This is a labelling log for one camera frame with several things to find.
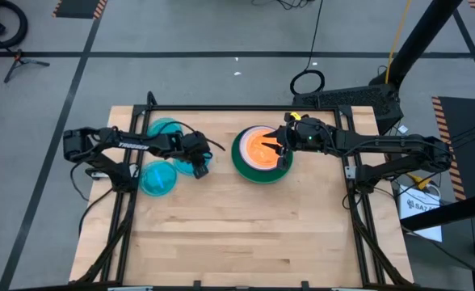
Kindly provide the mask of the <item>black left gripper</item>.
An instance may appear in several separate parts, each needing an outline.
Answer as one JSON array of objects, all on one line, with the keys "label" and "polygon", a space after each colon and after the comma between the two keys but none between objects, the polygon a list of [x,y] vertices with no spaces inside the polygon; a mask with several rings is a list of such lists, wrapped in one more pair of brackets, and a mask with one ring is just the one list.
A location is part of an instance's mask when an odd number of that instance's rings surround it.
[{"label": "black left gripper", "polygon": [[201,179],[208,173],[206,160],[212,158],[212,152],[208,145],[208,140],[200,131],[194,131],[181,137],[182,153],[179,159],[182,162],[193,164],[193,175],[196,179]]}]

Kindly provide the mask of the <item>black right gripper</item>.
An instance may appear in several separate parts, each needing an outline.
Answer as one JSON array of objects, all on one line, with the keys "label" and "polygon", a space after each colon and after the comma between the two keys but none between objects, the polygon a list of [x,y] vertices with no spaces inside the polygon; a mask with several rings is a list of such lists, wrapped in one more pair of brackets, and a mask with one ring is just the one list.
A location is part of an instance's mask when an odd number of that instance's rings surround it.
[{"label": "black right gripper", "polygon": [[280,140],[280,144],[263,143],[278,155],[276,168],[288,169],[288,156],[292,151],[329,153],[334,148],[334,140],[329,127],[312,117],[290,120],[285,126],[263,135]]}]

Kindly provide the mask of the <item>teal plastic plate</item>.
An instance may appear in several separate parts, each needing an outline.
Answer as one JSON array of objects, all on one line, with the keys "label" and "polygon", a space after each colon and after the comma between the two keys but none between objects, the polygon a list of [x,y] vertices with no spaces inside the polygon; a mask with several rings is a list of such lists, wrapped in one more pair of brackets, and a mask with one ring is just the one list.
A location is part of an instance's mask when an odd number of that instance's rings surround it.
[{"label": "teal plastic plate", "polygon": [[[204,156],[204,167],[205,167],[205,173],[206,174],[208,173],[208,165],[209,165],[211,159],[212,158],[208,154]],[[183,161],[180,161],[178,159],[175,159],[173,161],[173,165],[176,168],[176,170],[179,173],[183,174],[183,175],[187,175],[187,176],[194,176],[195,175],[195,168],[193,167],[192,163],[183,162]]]},{"label": "teal plastic plate", "polygon": [[175,119],[163,117],[154,120],[147,129],[147,137],[182,136],[182,125]]},{"label": "teal plastic plate", "polygon": [[167,161],[146,164],[140,175],[139,187],[148,196],[164,196],[171,192],[178,181],[174,166]]}]

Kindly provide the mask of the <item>white printed paper box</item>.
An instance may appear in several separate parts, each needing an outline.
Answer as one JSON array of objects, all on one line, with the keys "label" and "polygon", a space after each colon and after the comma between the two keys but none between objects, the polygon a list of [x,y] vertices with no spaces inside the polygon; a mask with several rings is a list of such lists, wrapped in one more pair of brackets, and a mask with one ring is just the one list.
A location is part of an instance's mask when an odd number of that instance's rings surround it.
[{"label": "white printed paper box", "polygon": [[[422,214],[441,206],[442,200],[440,191],[434,185],[426,186],[424,190],[410,188],[405,192],[406,189],[407,186],[404,185],[401,185],[399,188],[401,195],[397,198],[397,207],[400,219]],[[414,230],[414,233],[438,243],[443,241],[443,231],[441,226]]]}]

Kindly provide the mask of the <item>black cart bar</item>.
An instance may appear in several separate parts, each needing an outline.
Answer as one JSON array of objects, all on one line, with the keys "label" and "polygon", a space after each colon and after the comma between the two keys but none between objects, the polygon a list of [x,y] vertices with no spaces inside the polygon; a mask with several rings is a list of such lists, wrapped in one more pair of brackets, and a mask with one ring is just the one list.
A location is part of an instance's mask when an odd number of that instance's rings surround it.
[{"label": "black cart bar", "polygon": [[475,197],[404,218],[401,220],[401,225],[408,230],[415,231],[441,226],[474,216]]}]

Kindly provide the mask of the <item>small black tripod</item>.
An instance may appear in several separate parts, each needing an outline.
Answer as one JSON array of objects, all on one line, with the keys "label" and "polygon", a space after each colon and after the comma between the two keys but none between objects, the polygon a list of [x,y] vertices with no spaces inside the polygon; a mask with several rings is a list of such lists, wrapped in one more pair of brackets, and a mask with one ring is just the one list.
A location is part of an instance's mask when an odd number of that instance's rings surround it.
[{"label": "small black tripod", "polygon": [[49,67],[50,66],[50,64],[48,62],[37,61],[37,60],[31,59],[31,58],[24,57],[23,56],[23,51],[21,49],[19,49],[16,52],[15,56],[14,56],[14,61],[11,65],[11,67],[9,68],[3,82],[8,83],[11,80],[11,77],[12,77],[12,75],[15,72],[16,69],[18,69],[19,67],[22,67],[24,65],[30,65],[30,64],[41,65],[43,67]]}]

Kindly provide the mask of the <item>black table frame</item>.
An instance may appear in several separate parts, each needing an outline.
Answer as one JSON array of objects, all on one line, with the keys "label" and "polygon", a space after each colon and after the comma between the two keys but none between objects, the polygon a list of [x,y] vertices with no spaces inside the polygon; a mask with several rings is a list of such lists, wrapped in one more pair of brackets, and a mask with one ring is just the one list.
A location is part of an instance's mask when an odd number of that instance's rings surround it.
[{"label": "black table frame", "polygon": [[144,132],[171,117],[213,140],[202,179],[180,176],[161,197],[111,194],[92,185],[70,278],[79,279],[104,248],[115,219],[136,204],[129,232],[107,264],[107,279],[125,285],[204,287],[360,287],[388,274],[351,224],[344,161],[296,153],[279,182],[252,183],[231,160],[234,138],[252,125],[279,126],[285,106],[186,105],[146,110],[114,106],[108,124]]}]

